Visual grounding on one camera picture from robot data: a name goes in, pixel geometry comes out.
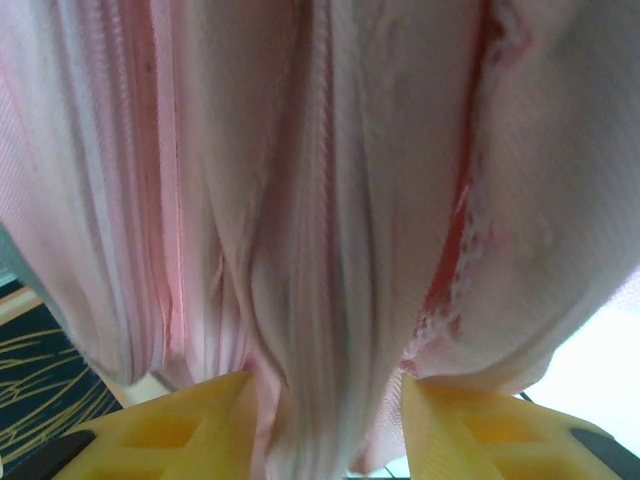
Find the yellow plastic holder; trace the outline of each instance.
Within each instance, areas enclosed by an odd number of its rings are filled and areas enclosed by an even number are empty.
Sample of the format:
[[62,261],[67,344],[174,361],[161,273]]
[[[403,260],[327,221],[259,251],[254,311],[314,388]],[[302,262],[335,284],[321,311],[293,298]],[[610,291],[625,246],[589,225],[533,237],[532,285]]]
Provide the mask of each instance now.
[[[640,460],[604,430],[506,394],[444,390],[405,376],[402,420],[412,480],[640,479]],[[616,468],[637,476],[616,474],[587,440],[617,445]]]

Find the pink garment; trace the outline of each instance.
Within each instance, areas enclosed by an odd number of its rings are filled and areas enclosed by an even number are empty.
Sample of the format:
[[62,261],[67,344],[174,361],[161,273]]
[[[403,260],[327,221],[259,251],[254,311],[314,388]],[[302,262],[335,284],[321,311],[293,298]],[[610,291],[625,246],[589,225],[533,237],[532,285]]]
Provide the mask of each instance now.
[[0,2],[0,221],[96,368],[256,373],[252,478],[517,391],[640,263],[634,0]]

